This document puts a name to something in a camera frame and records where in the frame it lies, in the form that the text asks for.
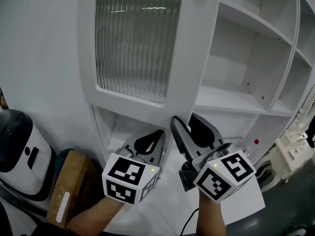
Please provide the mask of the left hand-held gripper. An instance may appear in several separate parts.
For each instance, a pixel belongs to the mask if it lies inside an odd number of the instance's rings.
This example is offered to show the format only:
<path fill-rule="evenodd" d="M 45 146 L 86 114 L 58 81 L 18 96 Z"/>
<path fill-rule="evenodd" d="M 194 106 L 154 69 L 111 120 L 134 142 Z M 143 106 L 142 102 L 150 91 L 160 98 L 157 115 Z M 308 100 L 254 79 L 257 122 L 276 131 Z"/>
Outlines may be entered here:
<path fill-rule="evenodd" d="M 164 160 L 165 132 L 130 136 L 123 147 L 110 155 L 102 173 L 104 194 L 125 204 L 141 203 L 155 188 Z"/>

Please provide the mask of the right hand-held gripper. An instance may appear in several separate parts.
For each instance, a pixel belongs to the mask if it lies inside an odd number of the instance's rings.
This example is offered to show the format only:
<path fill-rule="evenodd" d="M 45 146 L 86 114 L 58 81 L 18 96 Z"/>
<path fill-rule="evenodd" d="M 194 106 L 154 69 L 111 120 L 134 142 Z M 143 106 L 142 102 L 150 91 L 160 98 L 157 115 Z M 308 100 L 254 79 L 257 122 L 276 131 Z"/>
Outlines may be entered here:
<path fill-rule="evenodd" d="M 177 148 L 187 162 L 179 175 L 187 192 L 197 187 L 214 202 L 221 202 L 237 192 L 256 169 L 242 150 L 225 143 L 216 127 L 193 113 L 189 120 L 190 131 L 184 122 L 174 116 L 170 129 Z"/>

